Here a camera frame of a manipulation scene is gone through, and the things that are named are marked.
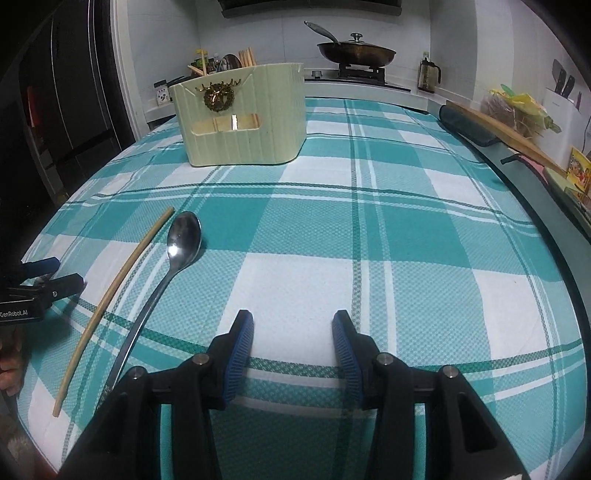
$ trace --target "screw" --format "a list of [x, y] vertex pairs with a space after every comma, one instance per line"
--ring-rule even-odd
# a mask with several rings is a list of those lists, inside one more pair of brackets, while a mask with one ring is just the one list
[[205, 365], [209, 362], [209, 355], [206, 353], [197, 353], [193, 356], [193, 363], [196, 365]]
[[456, 378], [459, 373], [460, 371], [453, 365], [446, 365], [443, 367], [443, 375], [445, 375], [447, 378]]
[[391, 353], [378, 353], [375, 358], [380, 365], [387, 366], [394, 362], [394, 356]]
[[144, 367], [131, 367], [128, 370], [127, 374], [134, 380], [137, 380], [139, 377], [143, 376], [147, 372], [148, 371]]

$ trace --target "electrical cord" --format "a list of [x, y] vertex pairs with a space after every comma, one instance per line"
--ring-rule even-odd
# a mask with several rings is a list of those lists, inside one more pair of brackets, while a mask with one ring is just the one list
[[585, 127], [585, 133], [583, 138], [583, 155], [585, 155], [585, 145], [587, 143], [587, 129], [589, 128], [589, 124], [591, 124], [591, 116], [589, 117], [589, 121], [587, 122], [587, 126]]

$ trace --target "cream storage box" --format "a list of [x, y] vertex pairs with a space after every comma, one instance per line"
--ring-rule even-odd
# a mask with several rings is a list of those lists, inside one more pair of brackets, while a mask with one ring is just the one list
[[257, 65], [171, 87], [191, 165], [279, 164], [306, 139], [301, 63]]

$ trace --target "metal spoon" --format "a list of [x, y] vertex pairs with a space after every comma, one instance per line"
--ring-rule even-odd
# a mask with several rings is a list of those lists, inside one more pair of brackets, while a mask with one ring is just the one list
[[170, 263], [168, 273], [160, 281], [152, 295], [150, 295], [144, 308], [142, 308], [129, 330], [127, 338], [123, 342], [117, 358], [115, 358], [115, 363], [111, 367], [111, 372], [107, 377], [105, 387], [100, 396], [99, 405], [103, 403], [106, 396], [115, 387], [142, 327], [154, 310], [164, 290], [178, 272], [187, 268], [197, 258], [199, 248], [201, 247], [201, 224], [199, 224], [199, 219], [193, 212], [182, 212], [177, 215], [168, 231], [166, 244], [166, 252]]
[[332, 33], [330, 33], [328, 30], [326, 30], [325, 28], [322, 28], [320, 25], [316, 25], [315, 23], [308, 22], [307, 20], [304, 20], [304, 23], [309, 28], [311, 28], [313, 31], [315, 31], [316, 33], [318, 33], [318, 35], [322, 35], [323, 37], [329, 38], [334, 43], [336, 43], [337, 45], [340, 45], [340, 41], [338, 41], [336, 39], [336, 37]]

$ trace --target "tablecloth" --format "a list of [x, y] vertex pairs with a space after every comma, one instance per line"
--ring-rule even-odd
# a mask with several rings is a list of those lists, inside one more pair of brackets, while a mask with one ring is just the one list
[[[104, 166], [43, 229], [26, 260], [56, 256], [87, 287], [27, 327], [21, 420], [58, 468], [90, 420], [118, 348], [165, 274], [167, 224], [101, 320], [61, 416], [51, 416], [87, 321], [167, 206], [203, 228], [201, 258], [170, 284], [128, 361], [171, 368], [228, 331], [255, 336], [238, 396], [213, 413], [228, 479], [361, 479], [375, 412], [355, 410], [330, 322], [346, 309], [407, 364], [456, 364], [534, 479], [552, 479], [583, 432], [586, 366], [561, 275], [495, 173], [431, 115], [307, 99], [308, 137], [278, 166], [193, 168], [176, 119]], [[424, 478], [424, 407], [415, 410]], [[170, 478], [170, 411], [163, 478]]]

